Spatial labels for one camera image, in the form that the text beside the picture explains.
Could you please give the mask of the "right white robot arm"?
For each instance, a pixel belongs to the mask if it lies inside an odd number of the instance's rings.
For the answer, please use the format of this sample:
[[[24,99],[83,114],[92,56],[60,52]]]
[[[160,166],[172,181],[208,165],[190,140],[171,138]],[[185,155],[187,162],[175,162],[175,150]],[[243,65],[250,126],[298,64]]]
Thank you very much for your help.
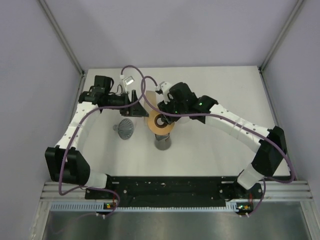
[[[174,85],[162,82],[155,91],[163,96],[163,101],[157,106],[165,113],[162,119],[167,124],[186,115],[192,120],[222,130],[255,153],[252,162],[238,175],[233,185],[233,192],[239,198],[249,195],[258,181],[272,177],[287,154],[285,133],[278,126],[267,128],[247,121],[212,97],[197,97],[184,82]]]

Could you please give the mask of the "grey glass carafe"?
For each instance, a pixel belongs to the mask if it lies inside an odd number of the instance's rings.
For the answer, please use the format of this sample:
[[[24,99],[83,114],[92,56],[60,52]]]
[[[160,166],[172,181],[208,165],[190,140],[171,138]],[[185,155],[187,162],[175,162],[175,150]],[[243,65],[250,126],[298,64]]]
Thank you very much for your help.
[[[160,151],[168,150],[172,145],[170,134],[169,133],[166,135],[156,134],[154,139],[154,145]]]

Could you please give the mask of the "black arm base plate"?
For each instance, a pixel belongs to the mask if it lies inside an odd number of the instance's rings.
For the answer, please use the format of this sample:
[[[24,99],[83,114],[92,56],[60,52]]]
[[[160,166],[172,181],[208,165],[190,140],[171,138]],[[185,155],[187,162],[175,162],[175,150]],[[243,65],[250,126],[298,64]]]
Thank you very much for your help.
[[[120,207],[224,207],[232,200],[258,200],[260,183],[244,189],[236,178],[222,176],[112,176],[109,192],[87,190],[87,200],[115,200]]]

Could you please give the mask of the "orange coffee filter box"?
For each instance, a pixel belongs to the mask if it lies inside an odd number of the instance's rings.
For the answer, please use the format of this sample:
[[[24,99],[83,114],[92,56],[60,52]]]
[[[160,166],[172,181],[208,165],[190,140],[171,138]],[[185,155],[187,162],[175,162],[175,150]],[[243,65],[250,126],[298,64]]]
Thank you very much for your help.
[[[158,109],[157,97],[156,97],[156,92],[155,91],[146,90],[145,91],[145,97],[154,108]],[[144,100],[143,107],[148,113],[153,111],[153,108],[148,105],[146,100]]]

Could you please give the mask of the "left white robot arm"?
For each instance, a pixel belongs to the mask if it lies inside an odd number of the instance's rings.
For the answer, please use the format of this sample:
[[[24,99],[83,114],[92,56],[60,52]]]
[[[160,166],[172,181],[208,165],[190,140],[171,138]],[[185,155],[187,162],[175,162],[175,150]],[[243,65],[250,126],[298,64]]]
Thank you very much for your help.
[[[114,80],[103,75],[96,75],[89,90],[80,94],[67,130],[56,146],[48,147],[44,154],[52,181],[96,188],[97,194],[105,199],[113,194],[114,187],[107,182],[108,175],[92,170],[82,150],[103,110],[119,110],[124,117],[148,117],[148,112],[138,101],[136,90],[128,92],[133,77],[121,76],[120,79],[120,94],[112,92]]]

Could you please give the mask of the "wooden dripper ring stand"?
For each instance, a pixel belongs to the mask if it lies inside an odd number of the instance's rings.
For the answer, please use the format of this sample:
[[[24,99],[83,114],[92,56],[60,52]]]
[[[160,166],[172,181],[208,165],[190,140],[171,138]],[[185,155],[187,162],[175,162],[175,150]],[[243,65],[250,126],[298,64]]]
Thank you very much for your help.
[[[162,120],[162,115],[155,110],[152,110],[149,113],[149,117],[147,118],[146,123],[147,123],[148,128],[155,135],[159,135],[159,136],[165,136],[165,135],[169,134],[175,126],[174,123],[172,123],[172,124],[165,123]]]

